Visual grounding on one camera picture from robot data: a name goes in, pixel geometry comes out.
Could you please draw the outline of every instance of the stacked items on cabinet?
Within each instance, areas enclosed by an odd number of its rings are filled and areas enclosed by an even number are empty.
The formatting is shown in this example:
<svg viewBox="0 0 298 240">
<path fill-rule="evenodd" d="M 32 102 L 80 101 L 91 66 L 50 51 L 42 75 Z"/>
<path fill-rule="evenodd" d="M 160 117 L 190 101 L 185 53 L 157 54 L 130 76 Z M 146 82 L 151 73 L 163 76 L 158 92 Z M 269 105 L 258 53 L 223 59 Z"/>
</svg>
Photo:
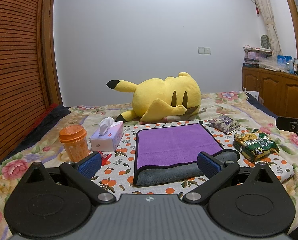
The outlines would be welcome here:
<svg viewBox="0 0 298 240">
<path fill-rule="evenodd" d="M 272 56 L 271 49 L 256 48 L 249 45 L 243 46 L 244 49 L 244 67 L 259 67 L 259 60 Z"/>
</svg>

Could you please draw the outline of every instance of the green snack package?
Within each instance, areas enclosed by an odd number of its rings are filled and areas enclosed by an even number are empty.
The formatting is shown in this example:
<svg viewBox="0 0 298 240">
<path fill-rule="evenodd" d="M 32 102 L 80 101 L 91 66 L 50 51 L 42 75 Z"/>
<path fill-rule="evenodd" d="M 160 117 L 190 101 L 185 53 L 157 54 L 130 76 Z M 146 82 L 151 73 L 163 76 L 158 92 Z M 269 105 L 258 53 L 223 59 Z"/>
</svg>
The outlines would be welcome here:
<svg viewBox="0 0 298 240">
<path fill-rule="evenodd" d="M 260 130 L 249 133 L 236 133 L 233 145 L 250 162 L 256 162 L 270 153 L 279 152 L 276 143 Z"/>
</svg>

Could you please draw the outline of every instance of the wooden cabinet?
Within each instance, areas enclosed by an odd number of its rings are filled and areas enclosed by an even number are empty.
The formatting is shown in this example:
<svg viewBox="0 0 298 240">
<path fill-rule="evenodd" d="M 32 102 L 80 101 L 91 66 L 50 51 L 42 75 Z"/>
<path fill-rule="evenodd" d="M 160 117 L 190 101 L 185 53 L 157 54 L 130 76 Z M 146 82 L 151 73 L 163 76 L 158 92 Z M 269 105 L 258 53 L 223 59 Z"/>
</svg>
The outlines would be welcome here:
<svg viewBox="0 0 298 240">
<path fill-rule="evenodd" d="M 248 91 L 259 91 L 259 72 L 244 69 L 242 73 L 242 86 Z"/>
<path fill-rule="evenodd" d="M 298 118 L 298 76 L 260 68 L 242 68 L 243 87 L 259 91 L 263 105 L 280 116 Z"/>
<path fill-rule="evenodd" d="M 298 80 L 282 78 L 279 115 L 298 118 Z"/>
<path fill-rule="evenodd" d="M 266 108 L 277 114 L 280 108 L 282 77 L 270 73 L 259 74 L 259 97 L 264 100 L 263 105 Z"/>
</svg>

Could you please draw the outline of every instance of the curtain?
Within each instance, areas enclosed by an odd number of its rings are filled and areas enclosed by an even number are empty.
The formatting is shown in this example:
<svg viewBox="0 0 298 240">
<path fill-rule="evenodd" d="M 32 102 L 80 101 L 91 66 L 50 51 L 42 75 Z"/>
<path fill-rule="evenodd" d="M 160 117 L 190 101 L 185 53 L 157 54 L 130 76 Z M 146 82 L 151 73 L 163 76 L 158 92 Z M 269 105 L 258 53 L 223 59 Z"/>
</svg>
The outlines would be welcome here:
<svg viewBox="0 0 298 240">
<path fill-rule="evenodd" d="M 273 50 L 273 56 L 276 57 L 277 55 L 283 55 L 280 48 L 278 35 L 276 32 L 276 25 L 274 23 L 274 17 L 273 17 L 270 0 L 255 0 L 255 1 L 257 3 L 258 8 L 260 9 L 260 13 L 263 16 L 264 23 L 267 27 L 271 49 Z"/>
</svg>

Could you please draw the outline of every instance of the blue gripper pad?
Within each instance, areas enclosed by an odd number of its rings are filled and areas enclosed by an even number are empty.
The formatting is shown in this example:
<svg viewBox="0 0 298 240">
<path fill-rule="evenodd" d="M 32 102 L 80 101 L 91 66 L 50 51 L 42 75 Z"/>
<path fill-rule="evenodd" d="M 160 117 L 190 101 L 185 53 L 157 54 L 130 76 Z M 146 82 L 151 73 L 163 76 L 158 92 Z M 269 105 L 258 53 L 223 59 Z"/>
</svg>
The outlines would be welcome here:
<svg viewBox="0 0 298 240">
<path fill-rule="evenodd" d="M 208 158 L 202 153 L 199 153 L 197 157 L 198 168 L 207 176 L 208 179 L 221 171 L 220 164 L 213 161 L 212 158 L 212 156 Z"/>
<path fill-rule="evenodd" d="M 88 179 L 91 179 L 101 168 L 101 154 L 96 153 L 93 156 L 91 155 L 77 163 L 79 165 L 78 172 Z"/>
</svg>

